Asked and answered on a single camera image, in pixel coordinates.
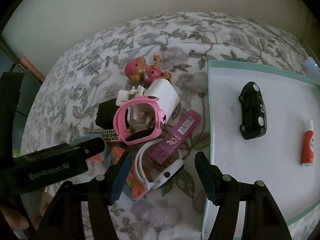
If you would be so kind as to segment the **red glue tube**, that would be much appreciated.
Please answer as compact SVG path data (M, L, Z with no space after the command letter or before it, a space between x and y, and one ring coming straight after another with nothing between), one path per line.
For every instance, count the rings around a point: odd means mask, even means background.
M313 131L313 121L311 119L307 119L305 122L303 151L301 157L302 166L311 166L313 164L314 147L315 138Z

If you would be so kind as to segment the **coral card pack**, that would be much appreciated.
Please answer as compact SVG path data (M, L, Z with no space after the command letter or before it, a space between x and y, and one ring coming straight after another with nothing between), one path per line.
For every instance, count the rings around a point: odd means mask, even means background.
M112 161L116 164L125 150L120 147L114 147L111 150L112 153ZM146 190L143 185L139 183L135 176L135 162L134 157L131 158L131 168L129 171L129 175L125 181L125 186L123 188L123 192L127 195L127 197L134 203L138 202L140 198L142 198L146 194Z

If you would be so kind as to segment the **black charger cube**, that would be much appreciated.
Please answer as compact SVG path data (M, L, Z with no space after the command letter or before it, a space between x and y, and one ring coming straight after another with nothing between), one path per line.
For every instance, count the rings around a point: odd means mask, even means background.
M117 98L99 103L95 124L103 129L113 129L113 119L118 106Z

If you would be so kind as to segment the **black toy car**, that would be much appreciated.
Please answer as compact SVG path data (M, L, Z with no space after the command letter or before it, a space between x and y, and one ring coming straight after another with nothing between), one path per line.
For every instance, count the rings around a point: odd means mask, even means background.
M267 131L267 114L259 86L249 81L238 97L241 104L240 132L245 140L262 137Z

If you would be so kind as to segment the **pink kids smartwatch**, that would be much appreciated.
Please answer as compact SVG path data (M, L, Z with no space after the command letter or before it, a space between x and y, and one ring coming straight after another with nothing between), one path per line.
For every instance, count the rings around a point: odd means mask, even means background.
M119 107L113 119L119 141L131 146L161 135L167 115L158 101L159 98L155 96L139 96Z

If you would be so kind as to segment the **white earphone cable device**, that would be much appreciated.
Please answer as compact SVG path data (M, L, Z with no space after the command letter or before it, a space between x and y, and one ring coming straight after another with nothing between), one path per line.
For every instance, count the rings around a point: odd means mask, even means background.
M181 151L178 150L178 158L173 162L167 161L164 165L158 166L158 174L153 181L149 181L143 168L142 160L146 150L151 146L160 143L160 139L155 139L146 142L137 152L134 160L134 173L138 182L144 187L146 192L151 189L156 190L165 186L169 181L171 181L183 168L184 160L182 158Z

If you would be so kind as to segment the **white plastic windmill toy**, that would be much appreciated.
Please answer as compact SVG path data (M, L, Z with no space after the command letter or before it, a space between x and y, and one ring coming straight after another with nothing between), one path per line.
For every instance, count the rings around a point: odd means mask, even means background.
M143 86L133 86L130 90L120 90L117 95L116 105L122 106L131 99L143 96L146 89ZM133 132L155 127L155 112L153 108L142 102L128 105L125 110L125 122L127 128Z

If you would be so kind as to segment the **purple highlighter marker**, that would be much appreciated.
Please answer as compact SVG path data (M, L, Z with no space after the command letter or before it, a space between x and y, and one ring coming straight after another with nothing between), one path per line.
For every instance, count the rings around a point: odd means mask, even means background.
M187 137L191 135L200 121L199 113L193 109L189 110L157 144L156 148L148 154L149 159L159 166L168 162L185 143Z

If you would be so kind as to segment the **pink puppy toy figure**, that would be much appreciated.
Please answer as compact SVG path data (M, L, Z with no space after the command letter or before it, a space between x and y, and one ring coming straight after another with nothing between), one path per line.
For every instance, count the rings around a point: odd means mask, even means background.
M170 81L171 74L167 71L161 71L161 57L159 55L154 55L153 60L154 64L148 65L144 57L138 57L126 64L124 73L134 84L145 82L150 85L153 81L158 79Z

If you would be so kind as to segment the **white power adapter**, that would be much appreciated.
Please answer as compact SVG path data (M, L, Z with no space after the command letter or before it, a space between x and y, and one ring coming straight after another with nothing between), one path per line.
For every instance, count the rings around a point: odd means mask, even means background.
M149 86L143 94L144 96L154 96L158 98L159 108L166 115L165 124L169 121L172 113L177 107L180 97L171 83L166 79L157 79Z

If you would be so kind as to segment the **blue and coral toy case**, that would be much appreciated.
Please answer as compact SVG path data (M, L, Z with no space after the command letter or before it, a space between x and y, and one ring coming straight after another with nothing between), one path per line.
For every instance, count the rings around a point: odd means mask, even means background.
M88 146L88 148L85 148L86 152L88 152L85 157L87 162L104 161L110 153L110 149L108 148L105 139L97 133L78 137L74 139L71 144L84 144L85 146Z

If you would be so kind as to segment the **grey floral tablecloth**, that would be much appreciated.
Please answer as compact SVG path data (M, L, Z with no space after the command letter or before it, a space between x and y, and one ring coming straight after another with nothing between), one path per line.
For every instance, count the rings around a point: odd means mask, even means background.
M265 64L308 75L307 53L298 39L256 20L218 12L179 12L131 20L95 34L66 51L41 86L28 116L23 154L98 129L101 102L130 89L125 65L137 58L171 73L180 96L165 130L194 109L202 120L182 146L184 169L165 187L133 203L126 195L110 208L120 239L200 239L205 192L194 167L197 152L210 146L207 64L231 60Z

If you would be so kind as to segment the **white tray with teal rim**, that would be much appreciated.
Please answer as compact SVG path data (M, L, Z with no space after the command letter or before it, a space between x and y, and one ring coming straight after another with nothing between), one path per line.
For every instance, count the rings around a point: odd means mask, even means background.
M267 131L245 140L239 95L249 81L262 93ZM319 84L288 70L256 63L210 61L209 161L240 182L262 180L293 239L307 239L319 223ZM313 121L313 164L302 166L305 122Z

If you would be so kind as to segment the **white power strip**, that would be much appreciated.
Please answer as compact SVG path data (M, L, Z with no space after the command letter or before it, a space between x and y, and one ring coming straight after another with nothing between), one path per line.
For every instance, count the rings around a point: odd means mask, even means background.
M314 77L319 79L319 66L312 57L307 57L305 61L306 68L309 73Z

